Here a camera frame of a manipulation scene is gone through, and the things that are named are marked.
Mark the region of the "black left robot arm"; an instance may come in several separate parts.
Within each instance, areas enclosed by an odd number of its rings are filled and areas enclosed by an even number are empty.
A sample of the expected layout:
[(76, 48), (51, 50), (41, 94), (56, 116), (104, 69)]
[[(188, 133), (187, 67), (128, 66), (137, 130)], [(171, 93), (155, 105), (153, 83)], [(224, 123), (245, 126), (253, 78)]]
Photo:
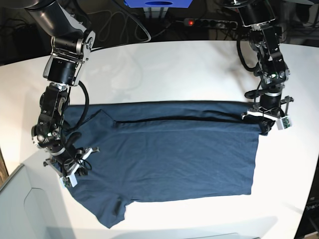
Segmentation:
[[(237, 53), (244, 68), (260, 79), (257, 89), (244, 95), (254, 102), (241, 118), (257, 117), (263, 135), (274, 125), (279, 130), (291, 127), (288, 108), (282, 109), (294, 100), (290, 96), (282, 97), (290, 71), (279, 47), (281, 31), (272, 25), (275, 15), (271, 5), (267, 0), (224, 0), (222, 6), (239, 13), (242, 27), (238, 30)], [(244, 60), (240, 46), (243, 35), (248, 37), (250, 47), (257, 54), (255, 67), (248, 67)]]

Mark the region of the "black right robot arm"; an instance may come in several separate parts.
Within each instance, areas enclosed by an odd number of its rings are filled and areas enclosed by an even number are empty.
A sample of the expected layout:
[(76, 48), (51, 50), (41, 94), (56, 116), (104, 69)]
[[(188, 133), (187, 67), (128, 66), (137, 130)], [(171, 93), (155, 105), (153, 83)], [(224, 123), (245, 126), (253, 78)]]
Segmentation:
[[(92, 148), (75, 148), (74, 143), (81, 137), (77, 132), (83, 122), (89, 106), (89, 96), (84, 84), (79, 80), (82, 67), (89, 60), (95, 41), (95, 32), (91, 22), (79, 3), (73, 5), (78, 14), (85, 19), (79, 22), (56, 0), (32, 0), (26, 11), (51, 37), (52, 51), (45, 66), (43, 77), (49, 82), (40, 99), (40, 115), (37, 124), (32, 127), (34, 144), (46, 150), (51, 159), (46, 165), (58, 163), (58, 174), (66, 181), (76, 171), (86, 173), (85, 159)], [(85, 95), (85, 106), (79, 121), (70, 127), (64, 119), (64, 112), (70, 103), (71, 88), (80, 86)]]

